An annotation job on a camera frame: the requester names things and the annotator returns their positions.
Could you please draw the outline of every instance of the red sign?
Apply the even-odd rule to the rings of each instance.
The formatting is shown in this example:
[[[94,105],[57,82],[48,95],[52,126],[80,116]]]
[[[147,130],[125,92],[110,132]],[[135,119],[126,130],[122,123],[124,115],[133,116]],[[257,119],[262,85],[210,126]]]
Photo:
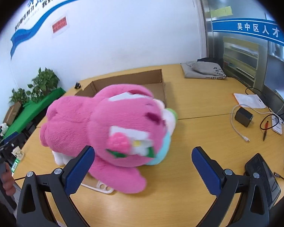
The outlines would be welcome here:
[[[67,26],[66,17],[62,18],[61,20],[59,20],[58,22],[52,25],[53,33],[57,32],[58,30],[60,30],[65,26]]]

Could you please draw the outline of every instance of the blue wave stripe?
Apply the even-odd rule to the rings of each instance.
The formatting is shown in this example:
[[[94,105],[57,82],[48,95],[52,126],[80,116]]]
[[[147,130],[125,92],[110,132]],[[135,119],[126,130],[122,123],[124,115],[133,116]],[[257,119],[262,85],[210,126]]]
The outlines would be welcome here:
[[[11,48],[11,58],[13,57],[17,46],[20,43],[31,39],[37,33],[37,31],[40,29],[40,27],[42,26],[44,21],[47,19],[47,17],[52,12],[54,12],[56,9],[58,9],[61,6],[68,4],[68,3],[71,3],[71,2],[74,2],[74,1],[77,1],[77,0],[66,0],[64,2],[57,4],[56,6],[53,6],[51,9],[49,9],[45,14],[43,14],[41,16],[41,18],[37,21],[37,23],[31,29],[28,29],[28,30],[27,29],[19,29],[18,31],[16,31],[14,33],[14,35],[11,37],[11,41],[13,43],[13,46]]]

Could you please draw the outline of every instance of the white wall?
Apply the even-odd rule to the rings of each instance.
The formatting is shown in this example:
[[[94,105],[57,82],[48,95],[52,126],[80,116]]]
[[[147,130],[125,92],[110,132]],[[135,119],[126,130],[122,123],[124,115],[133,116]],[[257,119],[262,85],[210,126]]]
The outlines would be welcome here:
[[[40,4],[39,12],[20,28],[31,28],[49,8],[42,9]],[[10,68],[6,92],[11,93],[15,84],[27,89],[39,67],[53,69],[60,86],[68,90],[76,81],[108,72],[206,56],[199,0],[78,0],[55,10],[34,37],[16,48],[11,59],[10,38],[27,10],[25,3],[1,35],[0,78]],[[64,15],[69,28],[53,36],[51,25]],[[0,99],[0,118],[7,111],[10,93]]]
[[[6,39],[0,35],[0,59],[5,58],[6,54]],[[10,106],[9,97],[12,89],[17,89],[11,73],[11,65],[8,61],[0,60],[0,121],[2,122],[5,114]]]

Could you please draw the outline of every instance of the human hand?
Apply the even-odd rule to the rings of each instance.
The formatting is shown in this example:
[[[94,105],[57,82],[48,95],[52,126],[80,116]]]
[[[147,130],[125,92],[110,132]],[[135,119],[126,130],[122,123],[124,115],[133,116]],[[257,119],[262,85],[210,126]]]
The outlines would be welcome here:
[[[12,196],[16,192],[16,188],[14,186],[15,180],[11,175],[11,169],[9,168],[8,163],[6,165],[6,172],[2,174],[2,183],[3,188],[8,196]]]

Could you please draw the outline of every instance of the stuffed animal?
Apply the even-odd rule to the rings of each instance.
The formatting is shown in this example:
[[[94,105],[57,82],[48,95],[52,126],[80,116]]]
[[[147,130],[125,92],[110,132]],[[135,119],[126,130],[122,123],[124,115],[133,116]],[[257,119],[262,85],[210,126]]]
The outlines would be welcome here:
[[[176,125],[173,110],[133,84],[110,85],[93,98],[61,97],[46,117],[40,140],[52,149],[57,164],[66,164],[91,145],[96,155],[89,173],[124,193],[144,190],[146,180],[136,167],[165,158]]]
[[[0,124],[0,128],[2,129],[0,136],[3,136],[7,132],[8,126],[7,126],[6,123],[2,123],[2,124]]]

